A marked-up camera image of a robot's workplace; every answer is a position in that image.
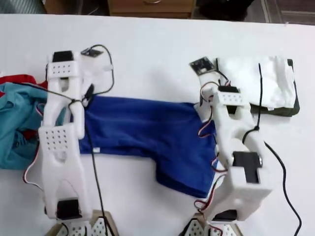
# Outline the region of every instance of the tabletop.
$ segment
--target tabletop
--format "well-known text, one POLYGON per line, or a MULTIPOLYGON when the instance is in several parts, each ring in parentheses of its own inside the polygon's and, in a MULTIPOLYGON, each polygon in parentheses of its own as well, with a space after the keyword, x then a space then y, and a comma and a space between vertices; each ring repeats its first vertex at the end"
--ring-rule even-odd
MULTIPOLYGON (((287 168, 287 193, 306 236, 315 229, 312 183, 315 159, 313 86, 315 27, 219 21, 97 16, 0 15, 0 71, 44 79, 47 55, 108 47, 116 83, 108 95, 197 102, 200 84, 188 63, 203 56, 274 56, 294 60, 301 111, 292 118, 262 115, 260 132, 287 168)), ((100 209, 92 160, 82 156, 92 204, 100 209)), ((298 221, 282 190, 275 158, 275 190, 248 220, 245 236, 293 235, 298 221)), ((122 236, 175 236, 192 217, 194 198, 159 185, 149 159, 97 155, 104 207, 122 236)), ((5 235, 44 235, 54 221, 44 215, 41 193, 22 182, 21 171, 0 171, 0 228, 5 235)))

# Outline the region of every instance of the wooden cabinet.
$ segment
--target wooden cabinet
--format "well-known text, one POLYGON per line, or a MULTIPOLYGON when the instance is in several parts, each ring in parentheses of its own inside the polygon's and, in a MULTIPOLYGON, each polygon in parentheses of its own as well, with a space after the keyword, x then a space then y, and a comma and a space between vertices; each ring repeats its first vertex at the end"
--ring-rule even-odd
POLYGON ((109 0, 112 16, 190 18, 194 0, 109 0))

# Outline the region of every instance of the hole pattern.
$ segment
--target hole pattern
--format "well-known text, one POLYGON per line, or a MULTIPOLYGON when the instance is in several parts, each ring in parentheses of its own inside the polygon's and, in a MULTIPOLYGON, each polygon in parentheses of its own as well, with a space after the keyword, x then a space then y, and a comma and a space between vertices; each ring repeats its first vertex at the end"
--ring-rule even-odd
POLYGON ((66 132, 64 129, 57 131, 46 131, 46 145, 48 150, 51 151, 65 151, 68 149, 66 140, 66 132))
POLYGON ((52 73, 53 74, 60 74, 60 73, 65 73, 65 74, 69 74, 71 73, 71 69, 72 69, 72 66, 71 64, 68 64, 66 62, 63 62, 63 65, 60 66, 53 66, 53 68, 51 69, 52 73))

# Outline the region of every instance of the black object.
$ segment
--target black object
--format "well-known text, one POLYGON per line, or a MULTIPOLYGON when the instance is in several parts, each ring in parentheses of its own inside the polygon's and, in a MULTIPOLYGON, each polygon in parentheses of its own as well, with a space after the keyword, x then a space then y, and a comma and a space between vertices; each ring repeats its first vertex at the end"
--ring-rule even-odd
MULTIPOLYGON (((287 64, 293 68, 293 60, 288 59, 287 64)), ((218 58, 216 59, 216 67, 219 69, 219 63, 218 63, 218 58)), ((296 83, 294 83, 294 88, 295 88, 295 102, 293 108, 286 108, 286 107, 280 107, 280 108, 275 108, 272 111, 269 111, 266 107, 261 107, 260 111, 262 114, 271 114, 271 115, 276 115, 276 116, 282 116, 282 117, 291 117, 300 112, 300 103, 299 103, 299 98, 297 95, 297 89, 296 89, 296 83)), ((259 106, 251 104, 251 113, 256 114, 259 111, 259 106)))
POLYGON ((62 51, 54 53, 53 62, 62 62, 70 60, 74 60, 72 51, 62 51))
MULTIPOLYGON (((238 89, 236 87, 233 86, 219 86, 218 90, 220 92, 232 92, 232 93, 239 93, 238 89)), ((235 114, 237 106, 231 106, 231 105, 227 105, 227 112, 229 114, 235 114)))
POLYGON ((199 8, 200 14, 210 20, 244 21, 247 8, 254 0, 211 0, 199 8))
POLYGON ((233 92, 233 93, 240 93, 237 87, 234 86, 219 86, 218 90, 220 92, 233 92))
POLYGON ((247 183, 259 183, 257 169, 261 168, 257 152, 233 152, 233 166, 244 167, 247 183))
POLYGON ((102 51, 99 51, 99 50, 96 50, 96 49, 93 49, 93 48, 87 48, 87 49, 84 49, 81 52, 81 55, 84 55, 84 56, 87 56, 87 57, 96 58, 99 55, 101 55, 102 53, 103 53, 102 51))
POLYGON ((82 218, 78 199, 59 201, 57 204, 56 217, 61 220, 82 218))
POLYGON ((197 219, 197 218, 192 218, 192 219, 188 222, 188 224, 186 224, 185 228, 183 229, 183 231, 182 231, 178 236, 184 236, 184 235, 186 234, 187 229, 188 229, 190 223, 191 223, 193 220, 198 220, 198 219, 197 219))
POLYGON ((198 76, 215 70, 215 66, 209 61, 207 57, 195 60, 189 63, 189 65, 198 76))
POLYGON ((237 219, 237 211, 236 210, 226 210, 213 218, 214 221, 234 221, 237 219))
POLYGON ((295 210, 295 208, 293 207, 292 203, 289 200, 289 197, 287 196, 286 193, 286 187, 285 187, 285 181, 286 181, 286 168, 285 165, 283 163, 283 161, 281 160, 281 158, 279 157, 279 155, 272 149, 272 147, 270 147, 266 142, 265 142, 266 147, 272 152, 272 154, 274 154, 274 156, 276 157, 276 159, 279 161, 281 167, 282 167, 282 171, 283 171, 283 181, 282 181, 282 188, 283 188, 283 193, 284 193, 284 197, 286 199, 286 202, 288 203, 288 205, 290 206, 290 208, 292 209, 292 211, 294 212, 294 214, 296 215, 298 221, 299 221, 299 226, 297 227, 294 236, 297 236, 301 227, 302 227, 302 219, 300 217, 300 215, 297 213, 297 211, 295 210))
POLYGON ((84 98, 87 99, 88 101, 92 98, 94 92, 94 85, 90 85, 88 88, 86 94, 84 95, 84 98))

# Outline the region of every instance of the blue cloth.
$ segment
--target blue cloth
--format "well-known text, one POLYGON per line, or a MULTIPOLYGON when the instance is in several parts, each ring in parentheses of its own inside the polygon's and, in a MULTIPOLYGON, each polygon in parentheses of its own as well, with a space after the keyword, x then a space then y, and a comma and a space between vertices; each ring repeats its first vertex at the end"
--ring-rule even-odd
POLYGON ((5 93, 0 97, 0 168, 23 170, 33 161, 38 140, 26 140, 22 132, 40 127, 36 106, 46 103, 47 92, 13 83, 1 84, 0 91, 5 93))
MULTIPOLYGON (((85 122, 100 153, 152 158, 160 184, 207 197, 215 141, 213 136, 198 137, 202 123, 193 104, 96 96, 85 122)), ((214 131, 213 123, 205 129, 214 131)), ((87 136, 80 141, 80 151, 91 153, 87 136)))

